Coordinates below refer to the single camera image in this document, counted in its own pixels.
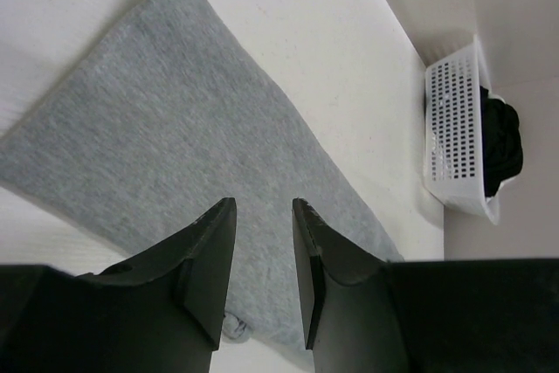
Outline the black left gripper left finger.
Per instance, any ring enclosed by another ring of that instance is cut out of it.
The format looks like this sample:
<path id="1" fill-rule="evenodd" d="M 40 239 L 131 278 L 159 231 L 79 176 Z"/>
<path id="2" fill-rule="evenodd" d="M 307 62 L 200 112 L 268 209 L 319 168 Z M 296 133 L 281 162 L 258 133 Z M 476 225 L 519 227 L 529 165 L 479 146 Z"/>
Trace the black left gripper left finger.
<path id="1" fill-rule="evenodd" d="M 224 198 L 149 249 L 81 276 L 81 340 L 105 351 L 218 349 L 236 219 Z"/>

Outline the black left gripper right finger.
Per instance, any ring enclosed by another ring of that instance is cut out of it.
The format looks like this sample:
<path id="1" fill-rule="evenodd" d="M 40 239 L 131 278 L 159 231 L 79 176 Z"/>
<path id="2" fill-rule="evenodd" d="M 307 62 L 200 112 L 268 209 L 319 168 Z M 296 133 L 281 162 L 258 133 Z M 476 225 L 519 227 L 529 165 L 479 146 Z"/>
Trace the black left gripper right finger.
<path id="1" fill-rule="evenodd" d="M 293 200 L 293 246 L 308 350 L 392 350 L 392 264 L 330 227 L 311 204 Z"/>

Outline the grey tank top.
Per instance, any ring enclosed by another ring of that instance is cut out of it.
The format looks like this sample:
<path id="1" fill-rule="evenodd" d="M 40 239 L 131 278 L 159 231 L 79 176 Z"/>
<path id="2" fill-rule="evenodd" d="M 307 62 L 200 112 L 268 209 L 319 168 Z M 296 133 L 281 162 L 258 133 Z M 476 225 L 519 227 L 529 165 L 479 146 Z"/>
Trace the grey tank top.
<path id="1" fill-rule="evenodd" d="M 223 333 L 304 349 L 292 201 L 379 259 L 373 211 L 208 0 L 144 0 L 1 142 L 1 180 L 137 253 L 224 197 L 237 233 Z"/>

